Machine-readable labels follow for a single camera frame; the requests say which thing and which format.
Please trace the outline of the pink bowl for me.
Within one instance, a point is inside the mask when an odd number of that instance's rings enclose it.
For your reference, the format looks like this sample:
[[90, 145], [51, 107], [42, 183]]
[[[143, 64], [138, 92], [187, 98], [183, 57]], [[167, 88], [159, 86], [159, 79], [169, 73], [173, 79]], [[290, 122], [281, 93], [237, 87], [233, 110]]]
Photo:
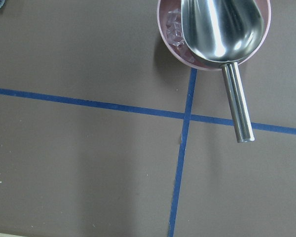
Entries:
[[[264, 31], [263, 31], [263, 37], [262, 41], [258, 45], [255, 51], [253, 51], [246, 59], [242, 59], [239, 61], [239, 65], [244, 64], [249, 59], [253, 57], [253, 55], [261, 48], [262, 44], [265, 41], [265, 38], [267, 37], [270, 24], [271, 24], [271, 1], [270, 0], [256, 0], [256, 4], [261, 12], [262, 18], [264, 20]], [[216, 69], [213, 67], [209, 67], [207, 65], [204, 65], [203, 63], [199, 62], [197, 59], [192, 57], [191, 53], [188, 53], [190, 58], [193, 58], [194, 61], [186, 60], [188, 56], [181, 56], [180, 51], [174, 46], [168, 43], [167, 41], [167, 21], [168, 21], [168, 12], [173, 11], [176, 9], [181, 8], [181, 1], [180, 0], [159, 0], [157, 3], [157, 22], [159, 27], [160, 35], [168, 48], [168, 50], [173, 54], [175, 58], [177, 58], [180, 62], [183, 64], [195, 68], [197, 70], [203, 70], [203, 71], [220, 71], [220, 69]]]

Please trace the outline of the metal scoop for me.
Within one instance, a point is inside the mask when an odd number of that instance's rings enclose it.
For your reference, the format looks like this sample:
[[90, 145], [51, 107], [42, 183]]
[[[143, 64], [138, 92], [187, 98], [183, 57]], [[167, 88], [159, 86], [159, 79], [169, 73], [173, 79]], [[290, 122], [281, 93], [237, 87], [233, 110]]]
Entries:
[[183, 0], [182, 34], [203, 64], [221, 69], [237, 142], [254, 141], [238, 68], [260, 45], [264, 20], [254, 0]]

